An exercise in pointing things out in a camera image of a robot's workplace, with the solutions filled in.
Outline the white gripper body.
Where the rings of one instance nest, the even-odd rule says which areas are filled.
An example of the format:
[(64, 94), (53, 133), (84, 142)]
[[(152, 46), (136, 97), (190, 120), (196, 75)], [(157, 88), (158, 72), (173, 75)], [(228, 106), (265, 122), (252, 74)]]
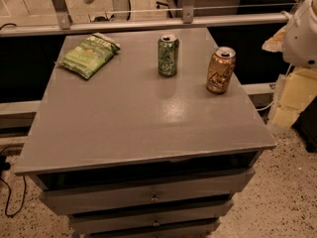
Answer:
[(288, 20), (282, 55), (295, 66), (317, 67), (317, 0), (305, 0)]

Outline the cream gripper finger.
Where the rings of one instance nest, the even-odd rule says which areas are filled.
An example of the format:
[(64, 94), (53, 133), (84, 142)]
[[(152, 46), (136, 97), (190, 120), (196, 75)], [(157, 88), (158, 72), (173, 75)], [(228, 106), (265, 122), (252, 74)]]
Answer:
[(297, 67), (277, 81), (269, 123), (290, 128), (317, 96), (317, 69)]
[(262, 49), (271, 53), (282, 52), (284, 34), (285, 28), (282, 27), (263, 43)]

